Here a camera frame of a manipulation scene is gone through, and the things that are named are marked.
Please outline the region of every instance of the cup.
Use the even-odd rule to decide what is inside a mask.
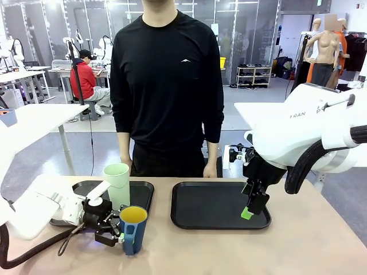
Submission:
[[[129,206],[120,212],[120,230],[124,233],[122,247],[125,254],[137,254],[143,244],[148,212],[140,206]]]
[[[125,163],[115,163],[103,169],[104,179],[111,185],[108,196],[114,210],[120,210],[121,205],[130,205],[129,167]]]

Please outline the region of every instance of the person in red jacket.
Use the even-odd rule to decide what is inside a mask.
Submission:
[[[110,89],[96,86],[97,73],[94,73],[92,68],[88,66],[91,60],[92,56],[89,50],[81,50],[79,52],[79,58],[76,59],[81,92],[84,100],[97,101],[95,105],[96,113],[103,116],[104,112],[101,106],[111,106]],[[72,70],[70,74],[70,83],[73,94],[76,98],[79,98],[79,90],[76,84],[74,70]]]

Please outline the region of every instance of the black cap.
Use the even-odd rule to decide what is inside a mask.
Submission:
[[[88,57],[90,60],[92,60],[92,55],[89,50],[80,50],[79,51],[79,58],[83,59],[85,57]]]

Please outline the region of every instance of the blue mug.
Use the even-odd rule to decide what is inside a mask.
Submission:
[[[140,206],[129,206],[120,212],[120,230],[124,233],[122,247],[125,254],[137,254],[143,244],[148,212]]]

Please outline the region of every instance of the black tray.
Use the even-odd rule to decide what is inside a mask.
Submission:
[[[78,182],[73,185],[74,193],[77,195],[86,196],[101,182],[101,180],[85,180],[83,182]],[[147,210],[148,213],[150,210],[153,193],[154,186],[149,182],[130,182],[130,204],[134,206],[140,206]],[[110,197],[108,196],[108,192],[103,193],[101,198],[109,200]],[[57,221],[54,219],[51,219],[50,224],[55,226],[70,226],[64,221]]]
[[[271,223],[265,208],[250,220],[241,218],[248,197],[245,182],[181,182],[173,187],[171,219],[182,229],[258,230]]]

